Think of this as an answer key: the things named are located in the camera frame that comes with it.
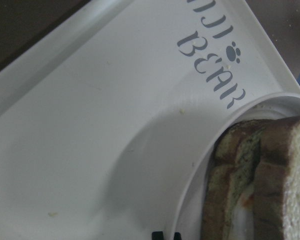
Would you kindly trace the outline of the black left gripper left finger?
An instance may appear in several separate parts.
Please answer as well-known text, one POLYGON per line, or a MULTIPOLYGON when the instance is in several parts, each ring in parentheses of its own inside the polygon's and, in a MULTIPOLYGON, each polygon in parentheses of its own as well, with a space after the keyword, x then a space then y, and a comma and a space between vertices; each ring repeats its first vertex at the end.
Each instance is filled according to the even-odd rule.
POLYGON ((162 231, 154 231, 151 233, 151 240, 164 240, 164 233, 162 231))

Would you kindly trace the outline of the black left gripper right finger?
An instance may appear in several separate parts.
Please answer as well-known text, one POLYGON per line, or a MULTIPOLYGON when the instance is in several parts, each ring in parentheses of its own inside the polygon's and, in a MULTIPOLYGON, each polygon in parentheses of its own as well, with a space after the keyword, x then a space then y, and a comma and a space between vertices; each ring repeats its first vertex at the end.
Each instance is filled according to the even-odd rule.
POLYGON ((182 240, 182 236, 179 232, 175 232, 173 236, 173 240, 182 240))

